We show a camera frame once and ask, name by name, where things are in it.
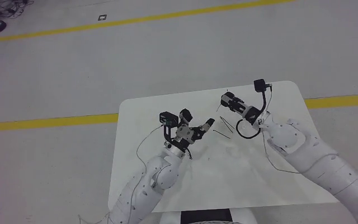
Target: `small black square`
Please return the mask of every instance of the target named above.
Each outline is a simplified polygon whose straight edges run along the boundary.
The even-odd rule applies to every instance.
[[[98,20],[102,21],[102,20],[106,20],[106,18],[107,18],[107,14],[99,16]]]

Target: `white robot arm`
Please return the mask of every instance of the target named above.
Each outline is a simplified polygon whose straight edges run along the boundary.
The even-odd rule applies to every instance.
[[[149,215],[164,191],[176,182],[185,152],[190,153],[188,146],[201,139],[214,123],[214,119],[209,119],[204,125],[189,127],[192,116],[187,109],[180,112],[179,118],[180,122],[169,112],[160,113],[159,121],[164,126],[166,140],[163,151],[126,184],[109,213],[110,224],[137,224]],[[172,128],[177,128],[174,138],[171,137]]]
[[[265,84],[264,80],[258,80],[254,83],[256,91],[262,92],[263,95],[264,106],[261,110],[247,106],[231,92],[222,96],[221,104],[240,114],[243,119],[251,123],[254,129],[258,130],[256,135],[260,132],[267,132],[270,136],[267,140],[269,145],[298,171],[292,173],[302,174],[330,192],[352,213],[358,222],[357,170],[342,159],[337,151],[324,143],[310,130],[304,128],[298,121],[289,119],[286,124],[276,124],[268,111],[263,112],[266,107],[264,91],[267,87],[272,88],[272,85]],[[287,153],[285,148],[296,146],[299,133],[305,136],[305,142],[297,147],[294,152]]]

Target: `yellow floor line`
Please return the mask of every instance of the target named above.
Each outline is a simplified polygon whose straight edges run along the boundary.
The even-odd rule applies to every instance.
[[[358,106],[358,95],[305,99],[305,103],[308,109]],[[100,114],[89,116],[73,116],[69,118],[22,120],[17,122],[0,122],[0,130],[51,128],[86,124],[117,123],[117,120],[118,114]]]
[[[89,116],[73,116],[69,118],[49,118],[37,120],[20,120],[17,122],[1,122],[0,130],[16,130],[30,128],[51,128],[84,124],[116,123],[118,114],[99,114]]]
[[[304,101],[308,109],[358,106],[358,95],[305,99]]]
[[[37,36],[47,36],[47,35],[55,35],[55,34],[64,34],[67,32],[76,32],[76,31],[83,31],[83,30],[93,30],[99,29],[103,27],[110,27],[110,26],[121,26],[126,24],[135,24],[139,22],[147,22],[147,21],[154,21],[154,20],[165,20],[168,18],[176,18],[182,16],[192,16],[204,13],[211,13],[211,12],[220,12],[220,11],[227,11],[227,10],[238,10],[240,8],[250,8],[250,7],[257,7],[257,6],[267,6],[270,4],[279,4],[285,2],[293,2],[295,0],[259,0],[254,2],[243,2],[239,4],[229,4],[226,6],[215,6],[209,8],[199,8],[196,10],[187,10],[181,12],[173,12],[168,14],[162,15],[154,15],[154,16],[146,16],[141,18],[130,18],[128,20],[120,20],[120,21],[112,21],[112,22],[100,22],[97,24],[89,24],[83,26],[75,26],[75,27],[68,27],[63,29],[57,30],[45,30],[39,32],[33,32],[29,34],[18,34],[12,36],[0,36],[0,41],[6,40],[17,40],[17,39],[24,39],[24,38],[34,38]]]

